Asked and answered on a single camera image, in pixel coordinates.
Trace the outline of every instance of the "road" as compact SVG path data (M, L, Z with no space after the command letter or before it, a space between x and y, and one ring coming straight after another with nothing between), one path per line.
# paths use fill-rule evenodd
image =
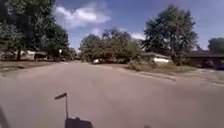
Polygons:
M224 88L108 67L62 63L0 78L0 106L11 128L63 128L70 117L94 128L223 128Z

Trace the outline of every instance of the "grass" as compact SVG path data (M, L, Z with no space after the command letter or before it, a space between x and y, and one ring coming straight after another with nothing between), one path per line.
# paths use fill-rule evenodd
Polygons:
M140 64L137 62L131 62L126 69L134 70L134 71L145 71L145 72L153 72L153 73L163 73L168 75L174 75L178 73L186 73L190 71L196 70L195 67L191 66L176 66L174 64L167 64L157 66L155 64Z
M13 70L39 67L52 64L52 62L39 61L0 61L0 72L9 72Z

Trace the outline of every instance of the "blue sky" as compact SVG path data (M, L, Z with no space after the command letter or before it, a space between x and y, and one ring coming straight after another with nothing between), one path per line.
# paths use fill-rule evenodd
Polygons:
M54 14L68 31L70 45L78 49L83 37L112 27L144 38L145 22L169 4L191 11L202 48L210 38L224 37L223 0L57 0Z

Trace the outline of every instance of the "tree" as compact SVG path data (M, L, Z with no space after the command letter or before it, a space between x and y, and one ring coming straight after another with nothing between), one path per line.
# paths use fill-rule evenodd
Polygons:
M90 34L85 37L80 45L79 50L82 59L87 61L93 61L96 58L101 57L104 46L100 37Z
M199 44L196 45L196 48L198 51L203 51L203 49L201 48L201 46Z
M69 58L70 58L70 60L75 60L76 57L77 57L77 53L76 53L75 49L70 47L69 48Z
M82 40L81 57L87 61L101 58L108 61L128 62L140 55L140 47L127 32L116 28L105 30L102 37L89 35Z
M212 38L209 40L208 49L215 53L224 53L224 38Z
M146 52L168 55L176 64L183 64L186 54L196 45L194 25L189 11L170 5L157 18L146 22L146 40L142 46Z
M15 44L17 59L21 50L39 50L46 29L54 24L52 15L54 0L8 0L5 4L8 21L16 27L22 38Z
M69 56L69 43L67 32L59 25L53 24L46 30L46 36L42 39L41 50L46 51L48 55L55 60L58 57Z

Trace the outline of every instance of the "cloud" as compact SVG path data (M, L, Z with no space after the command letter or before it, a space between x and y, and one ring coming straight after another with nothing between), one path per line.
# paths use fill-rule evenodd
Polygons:
M75 11L68 10L63 6L57 6L55 15L57 22L66 29L101 24L111 19L106 5L96 2L89 3Z
M94 28L91 32L91 34L94 34L94 35L101 35L101 30L99 28Z
M134 39L145 40L145 35L142 33L131 33L131 37Z

